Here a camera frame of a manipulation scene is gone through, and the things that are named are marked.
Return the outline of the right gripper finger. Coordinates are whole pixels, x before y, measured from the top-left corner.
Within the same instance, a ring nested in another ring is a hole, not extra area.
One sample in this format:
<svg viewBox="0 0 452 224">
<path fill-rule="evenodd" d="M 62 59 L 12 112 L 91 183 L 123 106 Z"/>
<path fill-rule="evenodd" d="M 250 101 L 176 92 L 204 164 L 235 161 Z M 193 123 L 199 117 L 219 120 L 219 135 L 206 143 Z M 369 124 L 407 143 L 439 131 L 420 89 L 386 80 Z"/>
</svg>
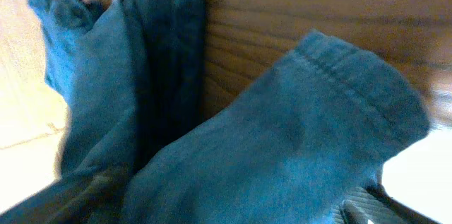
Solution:
<svg viewBox="0 0 452 224">
<path fill-rule="evenodd" d="M 380 185 L 357 187 L 340 203 L 347 224 L 439 224 L 392 199 Z"/>
</svg>

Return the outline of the dark blue denim shorts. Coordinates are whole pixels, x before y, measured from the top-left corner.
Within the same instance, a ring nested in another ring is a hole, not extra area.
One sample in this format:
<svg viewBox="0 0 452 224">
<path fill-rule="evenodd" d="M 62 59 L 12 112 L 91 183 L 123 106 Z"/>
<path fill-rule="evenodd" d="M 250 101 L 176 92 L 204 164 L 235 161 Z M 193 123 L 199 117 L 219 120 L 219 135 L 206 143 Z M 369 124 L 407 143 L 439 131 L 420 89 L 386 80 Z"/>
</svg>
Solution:
<svg viewBox="0 0 452 224">
<path fill-rule="evenodd" d="M 28 0 L 69 132 L 2 223 L 322 223 L 428 134 L 397 70 L 316 30 L 200 122 L 205 2 Z"/>
</svg>

